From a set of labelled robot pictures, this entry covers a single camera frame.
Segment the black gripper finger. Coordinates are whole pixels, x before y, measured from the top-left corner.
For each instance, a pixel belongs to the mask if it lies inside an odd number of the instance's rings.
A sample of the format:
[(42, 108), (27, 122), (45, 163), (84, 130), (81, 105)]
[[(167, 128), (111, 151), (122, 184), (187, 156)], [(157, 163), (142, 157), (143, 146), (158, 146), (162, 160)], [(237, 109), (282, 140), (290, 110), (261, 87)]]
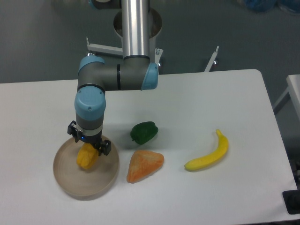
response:
[(107, 156), (111, 151), (111, 141), (109, 140), (100, 140), (93, 144), (93, 147), (98, 151), (98, 155)]
[(77, 130), (77, 123), (74, 120), (68, 125), (67, 133), (74, 138), (76, 143), (80, 140)]

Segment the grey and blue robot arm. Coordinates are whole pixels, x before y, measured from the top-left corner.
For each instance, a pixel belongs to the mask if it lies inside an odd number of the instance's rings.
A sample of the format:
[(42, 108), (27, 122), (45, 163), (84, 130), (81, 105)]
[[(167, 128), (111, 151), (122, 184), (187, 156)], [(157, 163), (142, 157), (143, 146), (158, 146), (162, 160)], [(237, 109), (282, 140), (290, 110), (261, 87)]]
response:
[(75, 141), (91, 144), (98, 155), (108, 155), (111, 142), (102, 138), (106, 91), (153, 90), (158, 85), (158, 66), (150, 57), (150, 2), (122, 0), (123, 63), (107, 66), (96, 55), (87, 55), (78, 69), (75, 96), (76, 120), (67, 133)]

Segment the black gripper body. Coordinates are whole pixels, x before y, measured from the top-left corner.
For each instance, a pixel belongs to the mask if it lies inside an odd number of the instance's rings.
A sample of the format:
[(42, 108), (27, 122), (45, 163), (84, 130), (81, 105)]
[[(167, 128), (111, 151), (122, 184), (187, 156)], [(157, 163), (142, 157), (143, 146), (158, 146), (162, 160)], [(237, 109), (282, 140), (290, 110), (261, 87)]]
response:
[(100, 147), (102, 142), (102, 130), (85, 130), (78, 128), (76, 131), (76, 143), (78, 141), (89, 143), (93, 147)]

